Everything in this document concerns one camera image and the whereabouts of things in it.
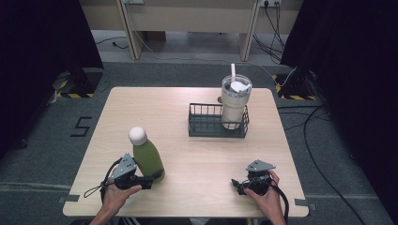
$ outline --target gray carpet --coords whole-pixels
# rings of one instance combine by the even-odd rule
[[[70,224],[75,218],[62,214],[60,197],[78,172],[101,110],[115,86],[219,87],[230,72],[229,65],[120,64],[105,63],[92,98],[59,98],[40,114],[27,137],[27,147],[8,151],[0,161],[0,224]],[[288,73],[288,67],[267,67],[268,72]],[[321,101],[278,98],[273,80],[260,67],[237,65],[253,87],[267,87],[278,107],[320,105]],[[309,204],[310,215],[291,218],[289,224],[360,224],[354,213],[320,175],[306,149],[303,125],[314,108],[280,109],[298,175]],[[307,140],[314,159],[329,181],[346,197],[366,224],[392,224],[361,169],[350,157],[332,115],[324,107],[309,121]],[[84,137],[75,126],[89,127]]]

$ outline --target white bottle cap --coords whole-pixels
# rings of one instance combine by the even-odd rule
[[[142,127],[133,127],[129,132],[130,142],[134,145],[142,145],[146,142],[146,132]]]

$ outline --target human hand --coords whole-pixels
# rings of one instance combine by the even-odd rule
[[[122,190],[117,188],[115,184],[108,185],[103,198],[102,207],[94,217],[93,221],[91,221],[90,225],[107,224],[108,221],[110,221],[126,203],[126,199],[141,189],[141,186],[133,186],[129,189]]]
[[[272,185],[277,186],[279,184],[279,177],[274,171],[269,171],[269,173],[273,179]],[[249,188],[245,188],[243,191],[257,203],[258,208],[272,222],[272,224],[286,224],[283,218],[281,199],[278,192],[274,188],[269,187],[264,196],[256,194]]]

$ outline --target table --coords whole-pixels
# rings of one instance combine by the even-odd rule
[[[158,147],[166,176],[152,189],[131,196],[119,217],[263,217],[254,201],[239,196],[231,184],[231,178],[247,179],[245,168],[256,159],[276,165],[280,188],[290,203],[289,216],[307,216],[308,207],[294,204],[305,197],[270,90],[253,89],[245,139],[189,137],[189,104],[217,104],[220,95],[221,88],[114,88],[70,190],[70,195],[80,195],[79,201],[66,202],[64,214],[97,214],[100,193],[88,198],[83,194],[103,180],[114,161],[131,153],[128,132],[141,126]]]
[[[240,57],[247,61],[253,22],[259,0],[145,0],[128,5],[116,0],[128,36],[133,59],[139,59],[143,43],[140,31],[237,33]]]

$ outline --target white straw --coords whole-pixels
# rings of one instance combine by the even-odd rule
[[[235,81],[235,76],[236,76],[236,74],[235,74],[235,64],[231,64],[231,74],[232,74],[232,76],[231,76],[231,83],[232,83],[232,82]]]

